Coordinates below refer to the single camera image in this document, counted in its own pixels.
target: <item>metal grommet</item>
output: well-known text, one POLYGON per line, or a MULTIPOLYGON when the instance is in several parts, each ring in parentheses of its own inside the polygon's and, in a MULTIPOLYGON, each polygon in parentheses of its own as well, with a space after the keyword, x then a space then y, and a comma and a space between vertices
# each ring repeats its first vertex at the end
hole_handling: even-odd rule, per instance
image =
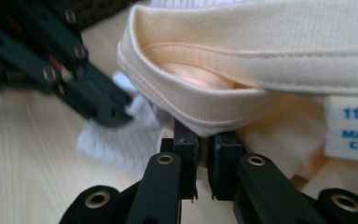
POLYGON ((170 155, 161 155, 161 156, 157 157, 157 161, 160 164, 166 165, 166 164, 170 164, 171 162, 173 162, 173 157, 170 155))
POLYGON ((54 69, 49 66, 43 69, 43 74, 45 75, 45 80, 47 81, 54 81, 56 78, 54 69))
POLYGON ((77 58, 84 58, 86 54, 86 49, 82 45, 75 45, 75 56, 77 58))
POLYGON ((75 12, 70 8, 65 10, 65 17, 66 17, 66 21, 69 22, 69 23, 75 23, 76 22, 75 12))
POLYGON ((336 206, 348 212, 358 212, 358 203, 348 196, 342 194, 334 194, 333 196, 331 196, 331 201, 333 201, 336 206))
POLYGON ((266 161, 264 161, 263 158, 260 158, 258 156, 249 157, 248 162, 251 163, 252 165, 256 165, 256 166, 263 166, 266 164, 266 161))
POLYGON ((88 208, 99 208, 107 204, 110 200, 110 194, 106 190, 99 190, 97 192, 92 193, 89 197, 87 197, 85 201, 85 205, 88 208))

